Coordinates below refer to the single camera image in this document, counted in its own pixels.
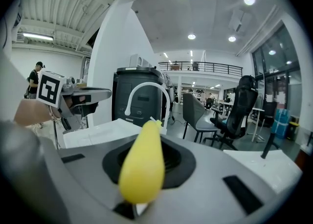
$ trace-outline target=backpack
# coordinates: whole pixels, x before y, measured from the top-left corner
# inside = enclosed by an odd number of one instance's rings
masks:
[[[29,89],[30,89],[30,85],[28,85],[28,88],[26,89],[26,93],[24,94],[24,99],[27,99],[28,98],[28,94],[29,94]]]

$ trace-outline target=black metal railing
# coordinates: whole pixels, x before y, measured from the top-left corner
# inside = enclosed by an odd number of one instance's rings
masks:
[[[185,70],[185,71],[203,71],[212,73],[223,73],[242,77],[243,68],[233,65],[226,65],[212,62],[159,62],[162,71]]]

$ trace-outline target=human arm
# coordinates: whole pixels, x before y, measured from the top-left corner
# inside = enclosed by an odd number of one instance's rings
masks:
[[[30,86],[31,88],[36,88],[36,87],[38,87],[38,84],[35,84],[35,83],[34,83],[34,80],[29,79],[29,86]]]
[[[85,97],[81,96],[79,99],[80,101],[84,101]],[[73,104],[70,97],[66,99],[66,104],[69,108]],[[57,118],[61,117],[56,108],[52,107],[52,112]],[[46,104],[37,100],[23,99],[16,111],[14,121],[21,126],[30,126],[32,124],[51,120],[49,113],[50,109]]]

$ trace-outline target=fluorescent light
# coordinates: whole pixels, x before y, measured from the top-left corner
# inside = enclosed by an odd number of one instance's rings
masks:
[[[196,36],[194,34],[188,35],[188,39],[190,39],[190,40],[194,40],[195,38],[196,38]]]
[[[247,4],[248,6],[251,6],[255,3],[255,0],[244,0],[245,4]]]
[[[50,36],[44,36],[44,35],[39,35],[39,34],[30,34],[30,33],[23,33],[23,35],[25,37],[31,37],[31,38],[38,38],[38,39],[53,41],[53,38]]]
[[[229,40],[230,42],[234,42],[234,41],[236,40],[236,37],[235,37],[235,36],[230,36],[230,37],[228,38],[228,40]]]

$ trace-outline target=black shirt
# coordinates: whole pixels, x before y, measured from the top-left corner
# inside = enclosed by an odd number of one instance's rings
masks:
[[[35,70],[32,70],[29,75],[29,81],[33,80],[34,84],[38,84],[38,74]],[[29,93],[37,93],[37,88],[29,88]]]

